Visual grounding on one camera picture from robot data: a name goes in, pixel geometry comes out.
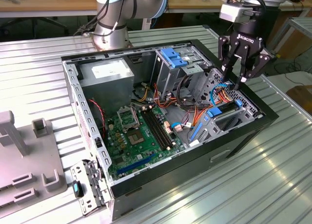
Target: blue plastic latch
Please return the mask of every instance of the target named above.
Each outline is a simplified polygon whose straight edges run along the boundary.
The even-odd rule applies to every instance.
[[[78,191],[78,185],[76,183],[76,184],[74,184],[74,192],[77,192],[77,191]]]
[[[164,48],[161,49],[160,52],[173,68],[179,68],[188,65],[188,63],[182,60],[179,54],[172,48]]]
[[[217,116],[217,115],[219,115],[219,114],[221,114],[222,112],[221,112],[221,110],[219,109],[219,108],[212,108],[212,109],[209,109],[208,111],[207,111],[207,114],[208,114],[208,116],[210,117],[210,118],[213,118],[213,117],[215,117],[215,116]]]
[[[238,106],[239,108],[241,108],[241,106],[243,106],[243,102],[240,101],[240,100],[236,100],[235,103],[237,104],[237,106]]]
[[[196,134],[199,132],[199,130],[201,129],[202,126],[203,126],[203,123],[198,124],[198,127],[196,128],[195,132],[193,133],[193,135],[190,138],[191,141],[193,141],[193,139],[195,138]]]

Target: slotted metal surface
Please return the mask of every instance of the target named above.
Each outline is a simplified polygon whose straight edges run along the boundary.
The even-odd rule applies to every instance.
[[[199,39],[217,53],[201,26],[130,32],[134,46]],[[0,43],[0,111],[16,126],[52,121],[69,188],[0,220],[15,223],[108,223],[102,210],[82,217],[69,168],[88,156],[69,104],[61,56],[95,51],[83,37]],[[263,79],[248,83],[280,116],[239,154],[167,192],[116,223],[312,223],[312,126]]]
[[[312,18],[292,18],[290,25],[312,39]]]

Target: label on power supply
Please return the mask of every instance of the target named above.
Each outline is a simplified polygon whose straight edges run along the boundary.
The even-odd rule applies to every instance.
[[[100,79],[107,76],[124,74],[128,72],[128,69],[122,61],[117,61],[110,64],[93,66],[92,72],[96,79]]]

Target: gray plastic stand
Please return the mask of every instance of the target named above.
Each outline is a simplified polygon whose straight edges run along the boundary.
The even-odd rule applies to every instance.
[[[13,113],[0,113],[0,218],[66,189],[51,122],[16,129]]]

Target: open computer tower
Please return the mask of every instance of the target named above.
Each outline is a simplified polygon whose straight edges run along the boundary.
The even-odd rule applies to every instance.
[[[112,220],[238,153],[278,116],[198,40],[63,57],[90,154],[71,168],[84,215]]]

